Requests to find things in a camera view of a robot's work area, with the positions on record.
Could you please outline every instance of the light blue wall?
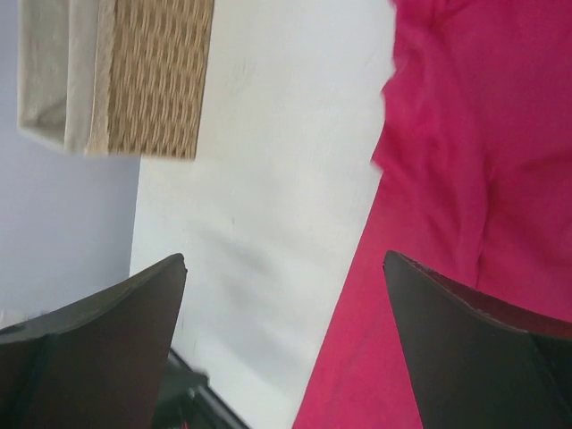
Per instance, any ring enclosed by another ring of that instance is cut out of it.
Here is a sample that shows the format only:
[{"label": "light blue wall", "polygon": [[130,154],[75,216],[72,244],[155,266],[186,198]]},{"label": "light blue wall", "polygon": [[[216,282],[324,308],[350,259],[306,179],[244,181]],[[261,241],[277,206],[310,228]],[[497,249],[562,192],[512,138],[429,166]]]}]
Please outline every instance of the light blue wall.
[{"label": "light blue wall", "polygon": [[18,134],[18,1],[2,8],[0,308],[35,312],[128,276],[139,160],[64,156]]}]

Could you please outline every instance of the black object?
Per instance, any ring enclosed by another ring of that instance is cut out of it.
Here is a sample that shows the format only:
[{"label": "black object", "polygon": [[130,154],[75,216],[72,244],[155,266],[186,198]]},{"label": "black object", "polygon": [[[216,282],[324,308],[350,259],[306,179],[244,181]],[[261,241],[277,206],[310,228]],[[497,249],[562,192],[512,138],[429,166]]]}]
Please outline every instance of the black object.
[{"label": "black object", "polygon": [[171,350],[153,417],[154,429],[248,429],[210,388],[204,373]]},{"label": "black object", "polygon": [[0,427],[149,427],[186,272],[181,255],[167,257],[1,330]]},{"label": "black object", "polygon": [[572,324],[394,252],[384,270],[425,429],[572,427]]}]

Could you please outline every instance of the wicker basket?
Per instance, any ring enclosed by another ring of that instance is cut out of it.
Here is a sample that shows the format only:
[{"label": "wicker basket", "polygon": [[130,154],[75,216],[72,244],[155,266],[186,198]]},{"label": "wicker basket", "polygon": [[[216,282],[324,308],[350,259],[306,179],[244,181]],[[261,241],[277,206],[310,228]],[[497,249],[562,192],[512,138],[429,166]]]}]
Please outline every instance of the wicker basket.
[{"label": "wicker basket", "polygon": [[20,128],[66,152],[193,158],[213,11],[214,0],[21,0]]}]

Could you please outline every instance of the magenta cloth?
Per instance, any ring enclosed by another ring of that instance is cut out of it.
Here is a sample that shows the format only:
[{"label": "magenta cloth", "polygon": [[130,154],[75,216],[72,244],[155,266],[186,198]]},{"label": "magenta cloth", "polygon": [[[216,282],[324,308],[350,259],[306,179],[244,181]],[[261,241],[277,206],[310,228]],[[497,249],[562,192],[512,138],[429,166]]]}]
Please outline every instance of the magenta cloth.
[{"label": "magenta cloth", "polygon": [[572,321],[572,2],[394,3],[384,174],[297,429],[421,427],[388,249]]}]

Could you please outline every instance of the woven basket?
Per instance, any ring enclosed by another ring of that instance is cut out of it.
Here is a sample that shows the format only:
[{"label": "woven basket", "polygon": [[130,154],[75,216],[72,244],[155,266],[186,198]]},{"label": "woven basket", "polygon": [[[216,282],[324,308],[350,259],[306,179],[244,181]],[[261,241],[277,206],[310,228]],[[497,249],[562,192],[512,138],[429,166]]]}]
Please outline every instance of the woven basket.
[{"label": "woven basket", "polygon": [[20,128],[66,152],[193,158],[213,11],[214,0],[21,0]]}]

